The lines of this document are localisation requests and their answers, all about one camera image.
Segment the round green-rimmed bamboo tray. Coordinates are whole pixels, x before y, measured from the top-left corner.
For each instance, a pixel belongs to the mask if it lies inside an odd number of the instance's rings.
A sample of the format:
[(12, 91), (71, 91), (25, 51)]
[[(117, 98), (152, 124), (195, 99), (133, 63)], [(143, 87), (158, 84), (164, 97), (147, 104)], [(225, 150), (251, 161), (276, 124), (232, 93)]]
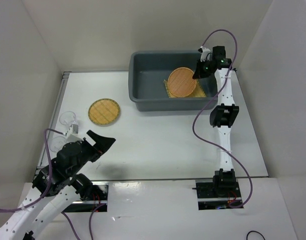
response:
[(110, 98), (101, 98), (91, 104), (88, 109), (88, 118), (98, 126), (114, 123), (120, 116), (119, 104)]

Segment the round orange woven basket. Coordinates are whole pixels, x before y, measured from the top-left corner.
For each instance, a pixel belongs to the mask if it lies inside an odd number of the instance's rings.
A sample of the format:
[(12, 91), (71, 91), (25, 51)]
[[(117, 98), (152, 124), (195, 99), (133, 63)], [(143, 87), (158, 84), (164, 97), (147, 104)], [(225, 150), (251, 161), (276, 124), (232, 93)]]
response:
[(197, 86), (197, 80), (193, 79), (194, 72), (187, 67), (179, 67), (173, 70), (166, 80), (169, 94), (175, 98), (189, 96)]

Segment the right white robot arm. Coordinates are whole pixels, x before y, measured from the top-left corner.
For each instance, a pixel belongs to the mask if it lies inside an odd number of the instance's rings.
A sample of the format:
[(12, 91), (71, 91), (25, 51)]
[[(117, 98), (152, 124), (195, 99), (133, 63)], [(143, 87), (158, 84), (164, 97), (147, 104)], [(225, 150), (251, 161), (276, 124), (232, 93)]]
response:
[(224, 46), (215, 46), (212, 52), (202, 47), (201, 58), (197, 61), (194, 79), (204, 79), (214, 76), (218, 93), (217, 105), (210, 113), (210, 125), (217, 130), (219, 151), (219, 170), (215, 171), (211, 187), (212, 194), (224, 198), (237, 187), (231, 153), (231, 127), (239, 113), (235, 104), (231, 83), (232, 60), (226, 58)]

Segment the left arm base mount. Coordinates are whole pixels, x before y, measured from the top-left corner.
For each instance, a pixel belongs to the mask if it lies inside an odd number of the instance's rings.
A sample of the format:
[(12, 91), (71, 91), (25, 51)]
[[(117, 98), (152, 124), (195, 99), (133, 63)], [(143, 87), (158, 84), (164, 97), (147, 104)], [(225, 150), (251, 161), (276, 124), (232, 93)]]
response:
[(91, 213), (95, 209), (95, 212), (107, 212), (109, 184), (100, 181), (93, 183), (93, 192), (85, 199), (75, 200), (64, 210), (65, 213)]

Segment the square woven bamboo mat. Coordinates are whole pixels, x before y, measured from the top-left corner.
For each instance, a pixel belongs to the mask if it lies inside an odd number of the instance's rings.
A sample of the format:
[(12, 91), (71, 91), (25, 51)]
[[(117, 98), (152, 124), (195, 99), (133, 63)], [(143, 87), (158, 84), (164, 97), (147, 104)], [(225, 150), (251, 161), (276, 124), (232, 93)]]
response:
[[(167, 95), (169, 98), (176, 98), (175, 95), (173, 95), (169, 89), (168, 89), (168, 86), (167, 86), (167, 80), (164, 80), (164, 85), (165, 85), (165, 89), (166, 89), (166, 92), (167, 92)], [(197, 80), (197, 85), (196, 85), (196, 88), (194, 89), (194, 91), (186, 96), (186, 98), (205, 98), (206, 97), (206, 94), (204, 92), (204, 90), (202, 89), (199, 81)]]

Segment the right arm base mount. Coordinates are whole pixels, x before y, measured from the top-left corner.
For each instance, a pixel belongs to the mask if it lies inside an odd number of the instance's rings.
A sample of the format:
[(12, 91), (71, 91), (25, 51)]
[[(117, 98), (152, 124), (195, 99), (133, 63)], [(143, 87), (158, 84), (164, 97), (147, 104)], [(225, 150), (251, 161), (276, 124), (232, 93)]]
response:
[(216, 188), (210, 179), (195, 180), (198, 210), (230, 209), (229, 204), (239, 206), (243, 203), (238, 182), (231, 188)]

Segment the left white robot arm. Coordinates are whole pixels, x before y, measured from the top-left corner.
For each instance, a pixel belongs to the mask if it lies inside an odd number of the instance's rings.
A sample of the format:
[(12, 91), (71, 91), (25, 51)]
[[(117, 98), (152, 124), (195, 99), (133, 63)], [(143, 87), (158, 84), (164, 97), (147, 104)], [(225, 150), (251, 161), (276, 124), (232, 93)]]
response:
[(9, 209), (11, 217), (0, 227), (0, 240), (34, 240), (57, 215), (78, 200), (95, 198), (101, 203), (105, 193), (80, 171), (87, 163), (96, 162), (115, 143), (112, 137), (100, 136), (89, 130), (95, 142), (77, 139), (65, 143), (55, 158), (49, 158), (22, 203)]

